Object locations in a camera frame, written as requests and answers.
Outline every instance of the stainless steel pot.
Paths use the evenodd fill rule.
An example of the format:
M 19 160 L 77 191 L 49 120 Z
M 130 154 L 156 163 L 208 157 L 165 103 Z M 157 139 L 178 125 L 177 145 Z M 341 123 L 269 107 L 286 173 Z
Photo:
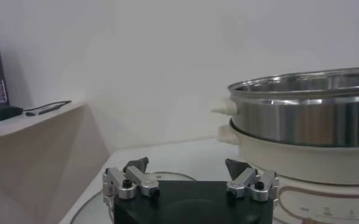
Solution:
M 267 141 L 359 147 L 359 68 L 285 74 L 229 86 L 231 126 Z

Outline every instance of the white wall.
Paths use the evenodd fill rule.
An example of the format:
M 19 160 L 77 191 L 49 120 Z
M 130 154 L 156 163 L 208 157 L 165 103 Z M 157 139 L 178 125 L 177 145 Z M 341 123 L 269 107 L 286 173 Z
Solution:
M 112 151 L 214 136 L 232 82 L 359 66 L 359 1 L 0 0 L 0 41 L 13 104 L 84 97 Z

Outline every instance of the black screw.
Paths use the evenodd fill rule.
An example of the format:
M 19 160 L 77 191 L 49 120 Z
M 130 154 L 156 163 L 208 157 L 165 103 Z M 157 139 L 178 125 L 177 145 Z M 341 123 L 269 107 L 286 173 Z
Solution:
M 123 181 L 123 188 L 130 188 L 130 187 L 132 187 L 132 181 L 128 180 L 128 179 L 125 179 Z
M 256 190 L 263 190 L 263 188 L 265 188 L 264 182 L 258 181 L 257 183 L 255 183 Z

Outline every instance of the silver bracket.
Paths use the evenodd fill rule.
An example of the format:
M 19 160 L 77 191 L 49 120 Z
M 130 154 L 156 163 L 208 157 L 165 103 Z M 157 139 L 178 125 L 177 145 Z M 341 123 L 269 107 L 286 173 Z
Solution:
M 125 176 L 139 185 L 141 194 L 150 198 L 158 197 L 160 194 L 159 182 L 150 179 L 145 173 L 137 169 L 135 166 L 130 166 L 126 169 Z
M 257 172 L 253 168 L 245 169 L 236 179 L 227 183 L 227 192 L 235 198 L 242 198 L 248 186 L 257 180 Z
M 251 185 L 251 197 L 255 201 L 267 201 L 269 198 L 276 203 L 278 198 L 279 179 L 274 171 L 265 171 L 256 183 Z
M 131 199 L 136 196 L 136 187 L 136 184 L 128 180 L 119 169 L 106 169 L 103 185 L 105 196 L 118 196 L 121 199 Z

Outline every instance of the white pot handle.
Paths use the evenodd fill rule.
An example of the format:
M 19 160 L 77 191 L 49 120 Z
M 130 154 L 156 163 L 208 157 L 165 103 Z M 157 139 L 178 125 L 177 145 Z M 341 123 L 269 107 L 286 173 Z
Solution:
M 218 128 L 217 141 L 239 145 L 239 138 L 230 125 L 223 125 Z
M 236 103 L 230 100 L 228 97 L 222 98 L 217 102 L 213 102 L 213 104 L 210 105 L 210 111 L 228 116 L 234 116 L 238 113 Z

